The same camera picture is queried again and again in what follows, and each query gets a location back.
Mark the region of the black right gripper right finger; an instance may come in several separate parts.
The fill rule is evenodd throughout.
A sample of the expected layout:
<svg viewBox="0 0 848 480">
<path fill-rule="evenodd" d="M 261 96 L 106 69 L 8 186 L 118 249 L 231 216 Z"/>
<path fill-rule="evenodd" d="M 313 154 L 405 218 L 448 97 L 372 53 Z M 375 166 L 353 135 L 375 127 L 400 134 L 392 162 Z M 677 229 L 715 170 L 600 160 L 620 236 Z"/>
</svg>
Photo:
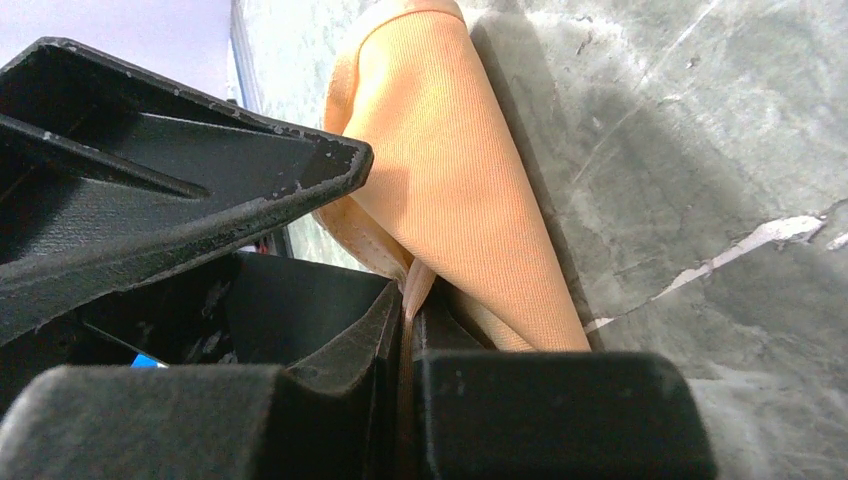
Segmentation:
<svg viewBox="0 0 848 480">
<path fill-rule="evenodd" d="M 454 314 L 448 296 L 442 291 L 431 291 L 414 320 L 414 370 L 462 370 L 488 351 Z"/>
</svg>

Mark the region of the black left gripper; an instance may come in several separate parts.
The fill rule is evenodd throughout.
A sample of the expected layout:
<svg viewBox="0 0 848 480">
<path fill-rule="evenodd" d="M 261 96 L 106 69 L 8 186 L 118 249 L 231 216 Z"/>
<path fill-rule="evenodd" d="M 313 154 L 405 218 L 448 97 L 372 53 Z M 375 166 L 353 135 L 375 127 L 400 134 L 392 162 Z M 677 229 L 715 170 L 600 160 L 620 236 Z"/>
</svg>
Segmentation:
<svg viewBox="0 0 848 480">
<path fill-rule="evenodd" d="M 293 367 L 318 352 L 385 278 L 255 253 L 201 264 L 362 187 L 373 158 L 38 39 L 1 70 L 2 409 L 63 365 Z"/>
</svg>

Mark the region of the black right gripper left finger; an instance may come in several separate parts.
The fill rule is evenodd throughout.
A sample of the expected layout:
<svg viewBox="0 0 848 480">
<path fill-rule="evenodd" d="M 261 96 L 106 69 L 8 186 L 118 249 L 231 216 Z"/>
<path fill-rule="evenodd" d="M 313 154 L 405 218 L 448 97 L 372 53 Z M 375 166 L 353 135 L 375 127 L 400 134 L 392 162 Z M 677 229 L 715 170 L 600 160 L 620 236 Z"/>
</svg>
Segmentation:
<svg viewBox="0 0 848 480">
<path fill-rule="evenodd" d="M 295 364 L 284 470 L 293 479 L 386 479 L 395 460 L 401 297 L 388 283 L 368 310 Z"/>
</svg>

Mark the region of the peach satin napkin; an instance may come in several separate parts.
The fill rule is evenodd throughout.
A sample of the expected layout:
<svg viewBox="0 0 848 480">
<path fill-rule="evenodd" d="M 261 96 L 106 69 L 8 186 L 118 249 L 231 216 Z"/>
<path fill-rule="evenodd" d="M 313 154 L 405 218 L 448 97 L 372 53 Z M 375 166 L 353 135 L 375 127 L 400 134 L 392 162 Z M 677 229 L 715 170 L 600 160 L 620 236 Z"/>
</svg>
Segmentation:
<svg viewBox="0 0 848 480">
<path fill-rule="evenodd" d="M 453 1 L 381 1 L 340 48 L 327 132 L 374 152 L 365 185 L 316 220 L 395 280 L 412 319 L 434 282 L 502 350 L 589 342 L 481 60 Z"/>
</svg>

